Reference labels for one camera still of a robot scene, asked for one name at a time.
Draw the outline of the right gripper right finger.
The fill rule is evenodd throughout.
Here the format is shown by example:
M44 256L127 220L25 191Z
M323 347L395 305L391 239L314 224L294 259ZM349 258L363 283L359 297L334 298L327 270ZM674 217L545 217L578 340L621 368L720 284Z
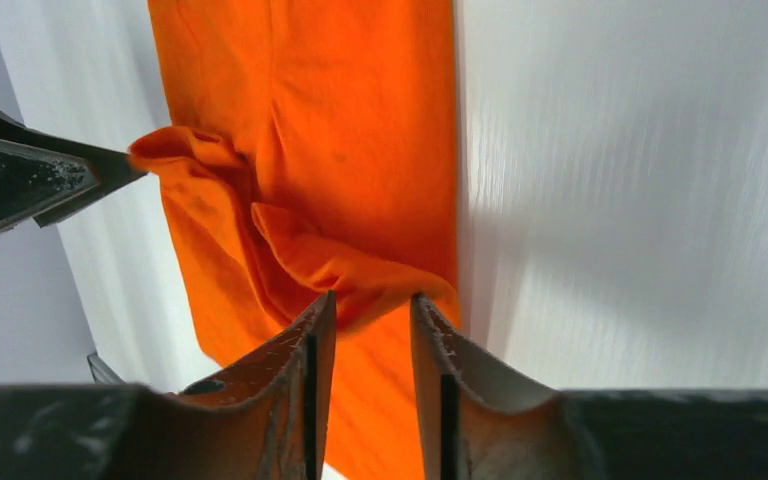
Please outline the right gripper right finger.
M410 313L429 479L768 479L768 390L555 390Z

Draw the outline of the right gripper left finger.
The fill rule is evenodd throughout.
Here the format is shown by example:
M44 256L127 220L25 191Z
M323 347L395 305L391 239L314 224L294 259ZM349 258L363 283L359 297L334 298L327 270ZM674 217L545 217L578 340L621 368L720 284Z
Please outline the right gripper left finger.
M179 393L0 385L0 479L318 479L336 297Z

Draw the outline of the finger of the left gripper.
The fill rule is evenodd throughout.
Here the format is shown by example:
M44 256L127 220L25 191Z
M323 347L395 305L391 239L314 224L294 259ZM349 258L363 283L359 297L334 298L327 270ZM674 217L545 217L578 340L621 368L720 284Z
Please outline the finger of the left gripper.
M0 140L0 232L98 184L78 157Z
M67 140L29 129L1 110L0 140L78 157L91 166L92 171L99 179L99 184L92 189L43 213L28 218L33 220L39 227L57 224L67 219L118 189L135 182L143 175L142 172L131 167L123 152ZM0 232L0 234L20 223Z

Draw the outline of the orange t-shirt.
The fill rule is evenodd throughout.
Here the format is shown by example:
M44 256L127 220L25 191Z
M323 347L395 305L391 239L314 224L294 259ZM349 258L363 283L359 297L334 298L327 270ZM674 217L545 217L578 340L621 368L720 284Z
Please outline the orange t-shirt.
M337 297L326 462L424 475L411 297L458 317L449 1L152 1L155 174L202 351L228 366Z

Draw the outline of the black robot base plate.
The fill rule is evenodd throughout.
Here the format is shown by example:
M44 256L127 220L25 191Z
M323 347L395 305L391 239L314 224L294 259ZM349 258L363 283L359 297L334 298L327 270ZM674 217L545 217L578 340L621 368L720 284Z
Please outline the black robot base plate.
M107 363L93 352L86 357L92 380L98 385L123 385L125 381Z

